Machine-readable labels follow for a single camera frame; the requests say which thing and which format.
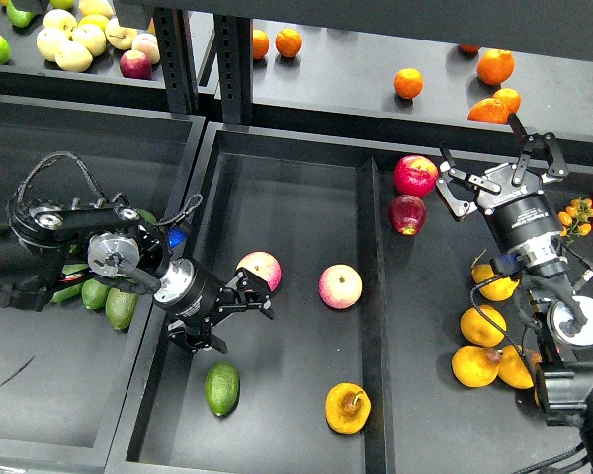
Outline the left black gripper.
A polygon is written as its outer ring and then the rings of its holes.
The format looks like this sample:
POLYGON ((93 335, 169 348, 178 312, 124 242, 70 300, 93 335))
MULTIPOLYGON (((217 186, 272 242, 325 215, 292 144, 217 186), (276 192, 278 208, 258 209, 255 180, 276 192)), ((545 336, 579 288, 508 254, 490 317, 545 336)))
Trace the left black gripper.
POLYGON ((228 353, 226 342, 212 334, 212 327, 220 322, 221 292, 224 317, 256 310, 270 320, 275 318, 269 284, 245 268, 238 268, 224 283, 194 260, 180 258, 169 263, 160 283, 153 300, 169 315, 168 339, 190 354, 210 349, 228 353))

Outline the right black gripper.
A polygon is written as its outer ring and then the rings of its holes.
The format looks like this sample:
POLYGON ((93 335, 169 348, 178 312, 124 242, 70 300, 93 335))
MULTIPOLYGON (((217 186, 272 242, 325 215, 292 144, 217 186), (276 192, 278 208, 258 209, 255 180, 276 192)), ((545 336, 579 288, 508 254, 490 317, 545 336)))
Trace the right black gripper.
POLYGON ((521 146, 515 166, 497 165, 481 176, 465 172, 456 167, 450 149, 441 143, 435 190, 455 221, 482 212, 501 253, 553 257, 561 224, 542 185, 567 177, 564 155, 553 133, 528 133, 516 113, 509 114, 507 124, 521 146), (548 166, 536 174, 529 169, 532 160, 545 161, 548 166))

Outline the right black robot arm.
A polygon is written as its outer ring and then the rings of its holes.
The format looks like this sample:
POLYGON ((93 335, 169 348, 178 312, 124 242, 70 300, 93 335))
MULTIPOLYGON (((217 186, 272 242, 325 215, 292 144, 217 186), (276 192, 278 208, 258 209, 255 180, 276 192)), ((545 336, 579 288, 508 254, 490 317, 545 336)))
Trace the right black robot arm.
POLYGON ((569 277, 573 251, 544 190, 568 175, 555 136, 528 133, 514 114, 507 123, 520 144, 517 161, 476 175, 457 168, 442 146, 436 191, 456 221, 482 213, 500 251, 491 261, 495 275, 517 280, 525 299, 519 316, 534 331, 542 360, 533 364, 524 349, 517 354, 546 422, 579 430, 585 456, 564 470, 588 464, 593 472, 593 298, 580 293, 593 277, 593 263, 578 256, 584 271, 569 277))

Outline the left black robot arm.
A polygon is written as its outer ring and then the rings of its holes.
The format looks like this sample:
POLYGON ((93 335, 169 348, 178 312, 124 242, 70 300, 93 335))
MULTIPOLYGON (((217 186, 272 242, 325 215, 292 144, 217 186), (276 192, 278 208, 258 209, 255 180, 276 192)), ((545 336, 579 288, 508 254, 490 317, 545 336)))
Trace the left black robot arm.
POLYGON ((226 342, 213 327, 252 310, 271 318, 273 291, 245 268, 223 282, 194 259, 175 257, 175 247, 190 233, 187 219, 202 200, 194 194, 178 213, 150 223, 124 195, 107 197, 77 155, 46 155, 16 188, 0 224, 0 306, 41 311, 60 291, 95 279, 151 296, 168 314, 167 335, 177 346, 191 353, 226 353, 226 342), (33 178, 61 159, 81 171, 93 202, 60 205, 25 198, 33 178))

